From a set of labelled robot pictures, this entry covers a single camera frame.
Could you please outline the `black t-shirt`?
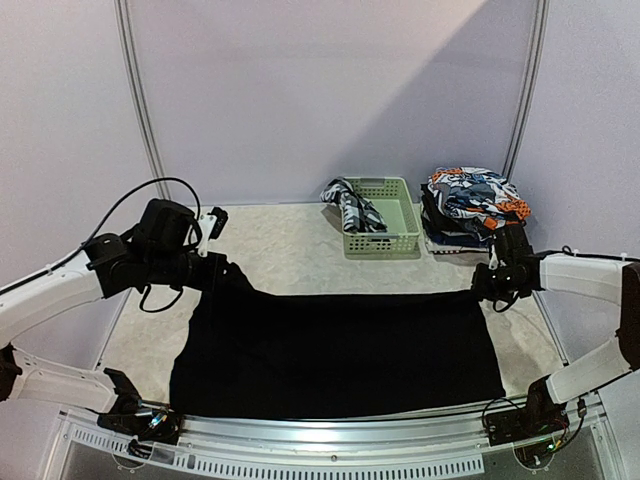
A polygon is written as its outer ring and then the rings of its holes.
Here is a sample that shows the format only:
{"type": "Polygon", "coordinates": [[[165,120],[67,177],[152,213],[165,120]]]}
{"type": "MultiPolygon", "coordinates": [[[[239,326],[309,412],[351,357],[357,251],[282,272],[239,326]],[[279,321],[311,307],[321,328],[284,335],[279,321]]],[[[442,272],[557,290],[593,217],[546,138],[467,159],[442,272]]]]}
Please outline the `black t-shirt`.
{"type": "Polygon", "coordinates": [[[182,414],[363,417],[505,393],[476,296],[272,295],[229,262],[208,268],[169,402],[182,414]]]}

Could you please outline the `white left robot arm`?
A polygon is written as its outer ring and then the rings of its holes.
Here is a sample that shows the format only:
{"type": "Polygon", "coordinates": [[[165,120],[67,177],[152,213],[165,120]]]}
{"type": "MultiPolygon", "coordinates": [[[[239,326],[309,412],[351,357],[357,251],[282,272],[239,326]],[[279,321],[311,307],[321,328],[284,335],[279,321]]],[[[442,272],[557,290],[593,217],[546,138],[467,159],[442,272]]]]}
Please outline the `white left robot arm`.
{"type": "Polygon", "coordinates": [[[9,285],[1,294],[2,400],[41,400],[109,412],[126,433],[141,433],[149,415],[124,373],[52,362],[13,342],[55,317],[130,289],[166,285],[207,291],[226,263],[225,255],[206,248],[178,246],[146,254],[117,234],[104,234],[60,268],[45,268],[33,280],[9,285]]]}

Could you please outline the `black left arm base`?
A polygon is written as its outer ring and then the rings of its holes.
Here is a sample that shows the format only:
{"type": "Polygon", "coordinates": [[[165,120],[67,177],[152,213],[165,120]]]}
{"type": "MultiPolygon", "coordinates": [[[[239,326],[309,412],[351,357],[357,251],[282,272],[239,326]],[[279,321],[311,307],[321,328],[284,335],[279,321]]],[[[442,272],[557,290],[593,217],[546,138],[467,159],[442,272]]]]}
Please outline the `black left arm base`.
{"type": "Polygon", "coordinates": [[[116,401],[107,413],[100,413],[97,425],[105,430],[136,437],[138,441],[178,443],[184,417],[169,406],[143,400],[122,371],[105,368],[114,385],[116,401]]]}

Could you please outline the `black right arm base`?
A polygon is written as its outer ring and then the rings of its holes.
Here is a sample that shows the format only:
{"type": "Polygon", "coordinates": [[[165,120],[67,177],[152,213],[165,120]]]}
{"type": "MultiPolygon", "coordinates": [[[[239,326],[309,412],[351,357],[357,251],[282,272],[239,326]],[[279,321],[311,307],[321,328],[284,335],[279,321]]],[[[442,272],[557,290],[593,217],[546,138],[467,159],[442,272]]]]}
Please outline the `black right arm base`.
{"type": "Polygon", "coordinates": [[[569,433],[567,403],[552,399],[547,375],[533,382],[527,392],[526,402],[520,407],[513,401],[500,397],[489,401],[481,413],[482,427],[491,446],[550,435],[558,430],[562,434],[546,447],[546,453],[556,453],[573,442],[584,425],[587,413],[587,392],[577,396],[577,411],[580,422],[575,431],[569,433]]]}

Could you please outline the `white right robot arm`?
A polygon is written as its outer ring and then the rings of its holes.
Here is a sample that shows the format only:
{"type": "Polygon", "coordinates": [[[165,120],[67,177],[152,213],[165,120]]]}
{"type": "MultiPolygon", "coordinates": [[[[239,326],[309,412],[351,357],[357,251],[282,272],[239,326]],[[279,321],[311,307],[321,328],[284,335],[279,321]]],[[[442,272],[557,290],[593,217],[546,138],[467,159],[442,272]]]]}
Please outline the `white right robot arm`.
{"type": "Polygon", "coordinates": [[[549,302],[569,364],[543,381],[544,397],[517,415],[537,436],[562,404],[639,370],[639,262],[629,257],[545,251],[495,256],[475,267],[472,291],[511,306],[538,292],[549,302]]]}

